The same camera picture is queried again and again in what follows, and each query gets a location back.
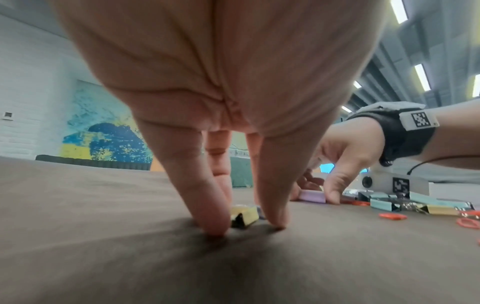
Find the gray tabletop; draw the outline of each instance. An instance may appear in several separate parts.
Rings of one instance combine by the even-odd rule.
[[[480,230],[291,203],[225,238],[166,177],[0,158],[0,303],[475,303]],[[251,189],[234,192],[252,203]]]

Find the blue and yellow painting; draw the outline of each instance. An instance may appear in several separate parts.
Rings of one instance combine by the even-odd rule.
[[[60,156],[151,163],[147,147],[129,108],[103,87],[78,81],[73,115],[67,122]]]

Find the gray ceiling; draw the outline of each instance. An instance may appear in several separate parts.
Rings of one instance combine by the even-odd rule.
[[[480,72],[480,0],[403,0],[408,20],[390,22],[348,107],[407,100],[431,108],[471,99]],[[0,14],[65,37],[45,0],[0,0]],[[424,92],[413,66],[422,63],[431,91]]]

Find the human hand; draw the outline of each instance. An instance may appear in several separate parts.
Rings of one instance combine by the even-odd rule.
[[[96,77],[131,109],[202,229],[230,226],[231,131],[276,226],[351,95],[385,0],[51,0]],[[202,156],[202,146],[206,157]]]
[[[317,190],[316,185],[321,184],[327,202],[340,204],[343,191],[362,169],[379,161],[384,146],[382,127],[372,118],[358,117],[332,125],[320,140],[311,163],[334,163],[335,168],[325,181],[313,178],[311,170],[307,170],[293,188],[291,200],[298,199],[300,189]]]

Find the forearm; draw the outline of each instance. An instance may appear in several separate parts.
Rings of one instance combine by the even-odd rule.
[[[436,129],[419,161],[455,155],[478,155],[434,162],[438,165],[480,169],[480,99],[433,110],[440,126]]]

